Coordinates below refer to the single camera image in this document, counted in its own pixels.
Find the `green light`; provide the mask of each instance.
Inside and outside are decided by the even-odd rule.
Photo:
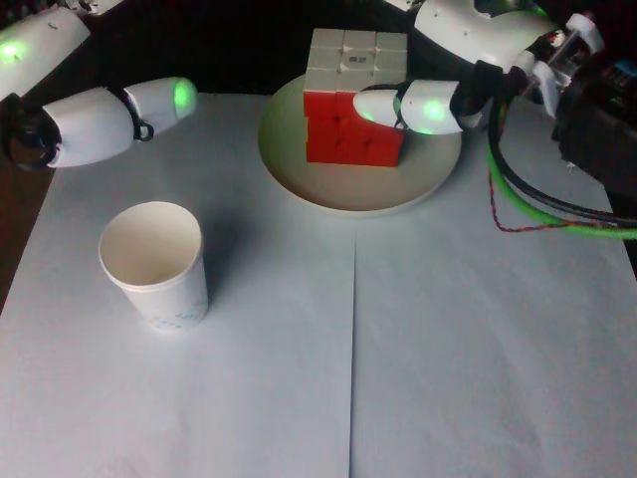
[[[0,62],[5,65],[21,62],[25,47],[22,43],[9,42],[0,45]]]
[[[431,121],[442,121],[446,116],[445,107],[443,107],[442,103],[436,100],[431,100],[425,103],[423,111],[425,113],[425,117]]]
[[[181,120],[192,114],[197,108],[197,87],[192,82],[182,78],[175,85],[175,109]]]

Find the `plate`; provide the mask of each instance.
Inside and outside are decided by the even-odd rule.
[[[303,87],[299,77],[273,96],[259,127],[259,150],[277,182],[305,202],[360,217],[396,212],[432,194],[458,162],[460,133],[409,132],[398,167],[308,163]]]

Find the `paper cup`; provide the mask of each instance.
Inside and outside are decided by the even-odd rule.
[[[148,202],[125,210],[102,235],[100,261],[156,329],[189,329],[204,318],[203,236],[183,207]]]

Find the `white tabletop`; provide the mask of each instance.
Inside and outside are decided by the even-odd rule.
[[[499,232],[475,134],[425,202],[325,215],[261,164],[266,101],[203,96],[151,144],[58,171],[0,318],[0,475],[634,477],[623,245]],[[608,207],[523,113],[514,168]],[[148,328],[97,258],[106,224],[149,200],[187,207],[206,236],[212,307],[187,334]]]

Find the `rubik's cube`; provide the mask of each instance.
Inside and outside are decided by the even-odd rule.
[[[364,119],[353,98],[407,76],[407,36],[315,29],[304,86],[308,162],[398,165],[403,132]]]

